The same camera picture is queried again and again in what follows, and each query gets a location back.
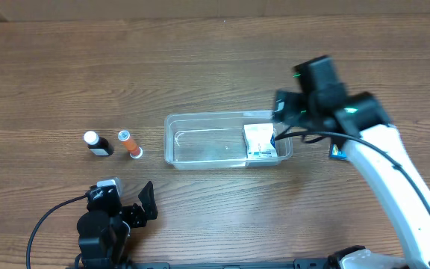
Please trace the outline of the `blue medicine box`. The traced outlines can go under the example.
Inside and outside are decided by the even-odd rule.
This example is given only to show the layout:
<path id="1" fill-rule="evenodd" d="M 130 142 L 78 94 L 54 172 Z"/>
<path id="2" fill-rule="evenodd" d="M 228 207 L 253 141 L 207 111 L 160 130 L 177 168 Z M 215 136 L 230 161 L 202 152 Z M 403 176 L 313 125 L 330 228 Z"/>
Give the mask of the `blue medicine box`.
<path id="1" fill-rule="evenodd" d="M 330 145 L 330 150 L 329 150 L 329 154 L 328 157 L 331 159 L 336 159 L 336 160 L 341 160 L 341 161 L 346 161 L 347 160 L 347 156 L 344 152 L 342 152 L 336 144 L 332 143 Z"/>

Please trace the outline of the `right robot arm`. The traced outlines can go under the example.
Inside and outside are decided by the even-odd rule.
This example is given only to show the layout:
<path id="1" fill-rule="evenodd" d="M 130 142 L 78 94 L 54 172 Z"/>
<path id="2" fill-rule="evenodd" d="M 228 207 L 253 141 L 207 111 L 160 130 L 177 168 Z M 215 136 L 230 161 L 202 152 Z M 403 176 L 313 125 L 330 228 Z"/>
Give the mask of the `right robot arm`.
<path id="1" fill-rule="evenodd" d="M 330 255 L 328 267 L 430 268 L 430 190 L 386 110 L 371 93 L 350 96 L 328 55 L 296 65 L 293 76 L 301 91 L 277 91 L 273 119 L 297 130 L 277 138 L 331 138 L 371 187 L 403 252 L 397 258 L 353 246 Z"/>

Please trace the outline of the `dark syrup bottle white cap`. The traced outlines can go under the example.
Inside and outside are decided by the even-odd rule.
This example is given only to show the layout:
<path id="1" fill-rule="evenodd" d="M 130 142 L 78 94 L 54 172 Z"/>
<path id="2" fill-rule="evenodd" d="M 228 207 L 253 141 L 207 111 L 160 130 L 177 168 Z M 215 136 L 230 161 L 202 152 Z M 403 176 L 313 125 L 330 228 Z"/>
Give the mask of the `dark syrup bottle white cap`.
<path id="1" fill-rule="evenodd" d="M 100 137 L 94 131 L 88 131 L 84 134 L 84 142 L 94 155 L 107 157 L 113 154 L 114 149 L 108 140 Z"/>

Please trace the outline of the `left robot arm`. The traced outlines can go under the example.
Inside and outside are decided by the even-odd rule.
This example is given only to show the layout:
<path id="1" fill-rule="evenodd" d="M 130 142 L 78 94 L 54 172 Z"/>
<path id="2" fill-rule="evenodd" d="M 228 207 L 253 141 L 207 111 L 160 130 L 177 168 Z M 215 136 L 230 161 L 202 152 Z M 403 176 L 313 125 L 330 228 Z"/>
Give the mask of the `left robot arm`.
<path id="1" fill-rule="evenodd" d="M 88 192 L 87 213 L 77 222 L 80 255 L 75 265 L 83 268 L 133 268 L 124 257 L 125 244 L 132 229 L 146 226 L 158 217 L 154 187 L 148 182 L 139 192 L 139 203 L 121 203 L 122 186 L 118 178 L 97 182 Z"/>

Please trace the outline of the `white medicine box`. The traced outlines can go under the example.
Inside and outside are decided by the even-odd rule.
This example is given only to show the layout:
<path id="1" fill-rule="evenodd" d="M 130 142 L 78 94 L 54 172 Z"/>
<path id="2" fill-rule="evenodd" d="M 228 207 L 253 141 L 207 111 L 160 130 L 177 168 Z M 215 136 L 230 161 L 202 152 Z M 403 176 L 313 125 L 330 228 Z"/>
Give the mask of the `white medicine box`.
<path id="1" fill-rule="evenodd" d="M 243 134 L 249 160 L 278 157 L 274 141 L 275 129 L 272 123 L 245 125 Z"/>

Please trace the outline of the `orange tablet tube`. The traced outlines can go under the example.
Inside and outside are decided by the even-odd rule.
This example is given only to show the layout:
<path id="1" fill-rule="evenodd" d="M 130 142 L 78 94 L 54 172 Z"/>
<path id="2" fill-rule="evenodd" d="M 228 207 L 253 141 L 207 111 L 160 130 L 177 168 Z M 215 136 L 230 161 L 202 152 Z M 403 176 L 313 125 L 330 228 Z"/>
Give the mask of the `orange tablet tube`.
<path id="1" fill-rule="evenodd" d="M 133 139 L 128 130 L 121 130 L 118 134 L 118 139 L 122 142 L 132 158 L 138 159 L 143 155 L 143 149 L 137 144 L 135 139 Z"/>

